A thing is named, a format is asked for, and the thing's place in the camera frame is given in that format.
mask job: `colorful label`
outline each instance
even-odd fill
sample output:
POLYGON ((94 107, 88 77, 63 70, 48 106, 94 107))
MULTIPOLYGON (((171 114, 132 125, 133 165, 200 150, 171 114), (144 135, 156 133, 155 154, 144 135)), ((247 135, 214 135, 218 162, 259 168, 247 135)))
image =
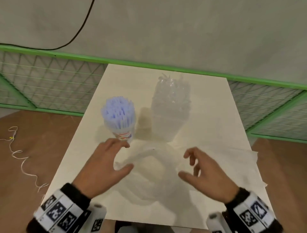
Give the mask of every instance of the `colorful label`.
POLYGON ((115 136, 116 138, 118 138, 119 140, 128 140, 129 138, 132 137, 130 131, 128 131, 128 132, 126 132, 126 133, 113 133, 113 134, 114 134, 114 136, 115 136))

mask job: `bundle of straws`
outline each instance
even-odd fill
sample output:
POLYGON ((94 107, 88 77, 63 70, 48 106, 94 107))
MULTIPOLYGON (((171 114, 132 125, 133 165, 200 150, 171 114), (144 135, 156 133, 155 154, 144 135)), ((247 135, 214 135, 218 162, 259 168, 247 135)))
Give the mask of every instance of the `bundle of straws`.
POLYGON ((134 104, 123 96, 107 99, 101 114, 105 125, 109 128, 129 128, 135 123, 134 104))

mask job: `black cable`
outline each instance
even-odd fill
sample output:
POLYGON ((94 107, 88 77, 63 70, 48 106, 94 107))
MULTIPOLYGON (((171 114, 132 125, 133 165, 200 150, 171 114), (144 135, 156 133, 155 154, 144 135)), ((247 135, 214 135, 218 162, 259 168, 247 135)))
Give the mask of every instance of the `black cable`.
POLYGON ((83 27, 84 27, 84 25, 85 25, 85 23, 86 23, 86 21, 87 21, 89 15, 90 15, 90 13, 91 13, 91 10, 92 10, 92 7, 93 7, 94 2, 95 2, 95 0, 92 0, 91 6, 90 6, 90 8, 88 9, 88 12, 87 12, 87 15, 86 15, 86 17, 85 17, 85 20, 84 20, 84 22, 83 22, 81 28, 80 28, 79 31, 77 32, 77 34, 70 40, 70 42, 68 42, 68 43, 65 44, 65 45, 62 45, 62 46, 57 47, 57 48, 55 48, 55 49, 38 49, 38 48, 31 48, 31 47, 26 47, 26 46, 21 46, 21 45, 13 45, 13 44, 6 44, 6 43, 0 43, 0 45, 10 45, 10 46, 15 46, 15 47, 19 47, 19 48, 25 48, 25 49, 49 50, 49 51, 50 51, 50 50, 57 50, 57 49, 63 48, 63 47, 65 47, 65 46, 69 45, 71 42, 73 42, 74 39, 76 39, 76 37, 79 35, 79 33, 80 33, 81 30, 83 29, 83 27))

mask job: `white tabletop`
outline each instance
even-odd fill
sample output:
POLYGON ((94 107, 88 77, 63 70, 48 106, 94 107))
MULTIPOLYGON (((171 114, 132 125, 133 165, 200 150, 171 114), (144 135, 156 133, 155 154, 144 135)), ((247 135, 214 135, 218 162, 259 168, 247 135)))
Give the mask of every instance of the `white tabletop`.
MULTIPOLYGON (((225 78, 109 64, 50 184, 45 199, 66 182, 73 181, 100 142, 114 137, 104 127, 100 113, 106 99, 124 96, 132 100, 137 118, 140 120, 140 113, 146 115, 150 108, 158 77, 162 73, 176 79, 182 76, 191 86, 189 120, 180 129, 175 139, 169 143, 182 153, 180 156, 183 156, 186 148, 200 145, 251 151, 225 78)), ((146 130, 146 123, 138 122, 136 128, 138 127, 146 130)), ((137 144, 138 141, 140 139, 134 139, 132 143, 137 144)), ((125 156, 124 149, 116 158, 121 156, 125 156)), ((257 171, 254 180, 260 184, 262 180, 254 158, 251 156, 247 159, 251 167, 257 171)), ((270 206, 265 188, 260 185, 256 189, 254 191, 270 206)), ((197 191, 187 191, 188 203, 174 198, 174 202, 177 201, 177 203, 173 203, 173 206, 160 202, 140 206, 130 203, 117 191, 111 193, 110 195, 110 192, 107 192, 95 198, 96 202, 107 207, 107 219, 206 229, 205 221, 208 213, 225 210, 223 204, 206 198, 197 191), (195 205, 197 208, 188 210, 183 216, 178 216, 178 213, 185 211, 184 208, 188 204, 195 205), (197 212, 199 219, 195 220, 193 211, 197 212)))

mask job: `gray backdrop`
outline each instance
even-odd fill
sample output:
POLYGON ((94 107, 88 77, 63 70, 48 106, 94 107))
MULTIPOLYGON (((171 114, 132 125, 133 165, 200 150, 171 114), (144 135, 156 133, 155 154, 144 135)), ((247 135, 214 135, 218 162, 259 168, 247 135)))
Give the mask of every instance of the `gray backdrop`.
MULTIPOLYGON (((0 42, 54 48, 91 0, 1 0, 0 42)), ((60 51, 307 84, 307 1, 96 0, 60 51)))

